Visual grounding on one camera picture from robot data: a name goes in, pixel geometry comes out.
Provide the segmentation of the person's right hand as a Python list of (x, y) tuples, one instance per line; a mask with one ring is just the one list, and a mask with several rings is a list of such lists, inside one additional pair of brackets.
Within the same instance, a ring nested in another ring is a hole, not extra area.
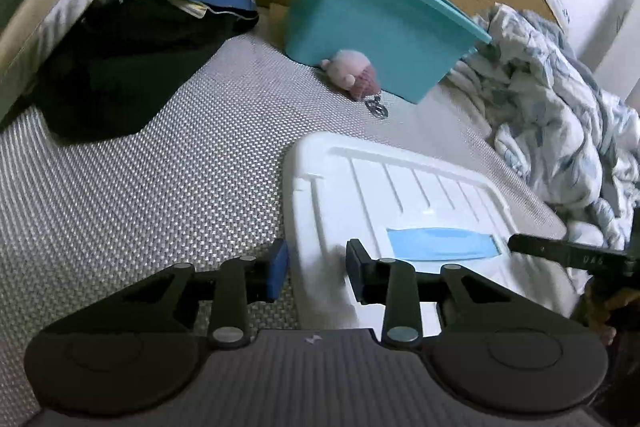
[(639, 300), (637, 289), (621, 289), (608, 300), (594, 298), (596, 279), (593, 277), (586, 285), (584, 292), (585, 319), (591, 332), (599, 336), (603, 346), (608, 347), (616, 336), (616, 328), (608, 325), (613, 311), (623, 309)]

